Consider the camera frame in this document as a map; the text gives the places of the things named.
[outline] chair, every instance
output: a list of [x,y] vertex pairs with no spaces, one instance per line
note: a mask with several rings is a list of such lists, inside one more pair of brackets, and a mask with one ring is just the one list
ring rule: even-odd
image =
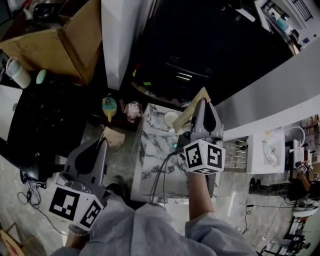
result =
[[18,234],[18,237],[20,237],[20,232],[18,229],[17,224],[14,222],[8,229],[3,230],[1,228],[0,225],[0,235],[1,235],[1,239],[4,242],[4,245],[6,247],[6,249],[8,250],[8,253],[10,256],[25,256],[25,251],[24,247],[31,241],[34,239],[34,237],[31,237],[29,239],[27,239],[26,241],[20,243],[17,240],[15,240],[10,234],[9,231],[13,228],[16,227],[16,231]]

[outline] white cup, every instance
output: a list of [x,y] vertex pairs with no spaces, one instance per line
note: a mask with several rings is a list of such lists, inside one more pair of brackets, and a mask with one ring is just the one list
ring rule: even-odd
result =
[[168,128],[172,129],[174,127],[174,121],[179,117],[179,115],[176,112],[168,111],[165,113],[163,117],[163,121]]
[[21,88],[27,88],[31,83],[31,76],[16,57],[11,57],[6,63],[6,73],[10,76]]

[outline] marble countertop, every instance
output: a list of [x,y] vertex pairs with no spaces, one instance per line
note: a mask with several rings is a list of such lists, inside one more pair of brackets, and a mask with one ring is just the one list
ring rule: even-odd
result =
[[[165,158],[174,152],[173,144],[178,142],[180,132],[168,127],[164,122],[164,115],[168,111],[174,111],[178,115],[180,111],[167,107],[148,104],[143,118],[140,121],[136,140],[132,147],[132,164],[134,178],[132,183],[131,199],[136,201],[150,201],[150,194],[155,183],[158,170]],[[159,176],[156,186],[154,203],[188,204],[188,176],[186,163],[178,155],[172,156],[166,165],[164,173]]]

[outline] person's hand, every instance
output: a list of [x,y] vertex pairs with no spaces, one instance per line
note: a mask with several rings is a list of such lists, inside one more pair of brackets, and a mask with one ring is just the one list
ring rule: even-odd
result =
[[302,165],[300,165],[300,166],[298,167],[298,169],[296,169],[296,173],[297,173],[299,176],[301,176],[301,175],[304,174],[304,172],[302,171]]

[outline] cardboard flap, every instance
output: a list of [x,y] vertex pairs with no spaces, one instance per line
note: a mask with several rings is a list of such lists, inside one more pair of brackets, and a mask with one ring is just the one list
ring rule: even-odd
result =
[[102,41],[101,1],[89,0],[64,25],[64,34],[87,67]]
[[59,12],[59,17],[62,19],[63,24],[66,24],[71,17],[73,17],[87,2],[88,0],[68,0],[65,2]]

